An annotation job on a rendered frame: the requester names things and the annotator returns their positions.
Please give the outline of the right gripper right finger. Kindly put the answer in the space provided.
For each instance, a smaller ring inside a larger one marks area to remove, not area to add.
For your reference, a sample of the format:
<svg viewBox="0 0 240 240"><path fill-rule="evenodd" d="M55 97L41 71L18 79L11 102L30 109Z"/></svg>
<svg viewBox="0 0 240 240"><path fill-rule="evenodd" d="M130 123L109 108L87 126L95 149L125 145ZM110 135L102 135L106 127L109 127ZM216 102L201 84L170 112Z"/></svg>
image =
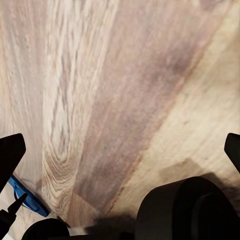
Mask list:
<svg viewBox="0 0 240 240"><path fill-rule="evenodd" d="M240 135L228 133L224 151L240 173Z"/></svg>

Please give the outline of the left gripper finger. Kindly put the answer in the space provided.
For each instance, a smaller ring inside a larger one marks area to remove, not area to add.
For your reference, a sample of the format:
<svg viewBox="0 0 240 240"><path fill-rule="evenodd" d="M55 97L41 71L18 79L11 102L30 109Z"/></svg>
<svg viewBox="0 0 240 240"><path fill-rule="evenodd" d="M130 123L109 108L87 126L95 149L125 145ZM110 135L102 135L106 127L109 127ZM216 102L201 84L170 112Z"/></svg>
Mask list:
<svg viewBox="0 0 240 240"><path fill-rule="evenodd" d="M8 212L14 217L17 217L16 213L19 210L19 208L23 205L23 202L27 198L28 194L24 193L21 197L18 197L18 199L8 207Z"/></svg>

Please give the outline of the sandal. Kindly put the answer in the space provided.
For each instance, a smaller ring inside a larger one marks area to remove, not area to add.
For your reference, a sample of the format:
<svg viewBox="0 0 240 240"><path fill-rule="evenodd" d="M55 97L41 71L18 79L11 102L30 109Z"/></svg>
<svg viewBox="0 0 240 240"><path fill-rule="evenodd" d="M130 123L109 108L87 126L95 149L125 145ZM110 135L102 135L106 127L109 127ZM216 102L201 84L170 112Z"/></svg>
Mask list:
<svg viewBox="0 0 240 240"><path fill-rule="evenodd" d="M11 175L8 182L13 186L14 198L17 201L23 194L27 193L27 197L23 202L23 205L28 207L30 210L35 213L40 214L41 216L48 217L48 210L40 203L40 201L31 194L25 187L23 187L19 181Z"/></svg>

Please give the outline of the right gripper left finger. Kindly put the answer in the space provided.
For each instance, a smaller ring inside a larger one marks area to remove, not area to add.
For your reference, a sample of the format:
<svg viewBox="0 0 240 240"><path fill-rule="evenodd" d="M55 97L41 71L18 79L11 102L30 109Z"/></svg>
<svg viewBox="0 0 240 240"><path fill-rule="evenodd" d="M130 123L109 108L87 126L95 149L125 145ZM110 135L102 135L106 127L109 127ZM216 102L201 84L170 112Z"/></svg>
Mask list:
<svg viewBox="0 0 240 240"><path fill-rule="evenodd" d="M0 193L26 152L22 133L0 138Z"/></svg>

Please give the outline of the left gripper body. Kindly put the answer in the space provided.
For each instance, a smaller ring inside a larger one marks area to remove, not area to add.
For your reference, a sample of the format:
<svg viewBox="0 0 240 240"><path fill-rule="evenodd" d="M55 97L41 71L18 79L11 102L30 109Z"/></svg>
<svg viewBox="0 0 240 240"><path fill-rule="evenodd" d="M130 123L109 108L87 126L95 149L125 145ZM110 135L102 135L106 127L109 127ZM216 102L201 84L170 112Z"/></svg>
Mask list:
<svg viewBox="0 0 240 240"><path fill-rule="evenodd" d="M16 217L12 216L8 211L0 210L0 240L9 232L15 220Z"/></svg>

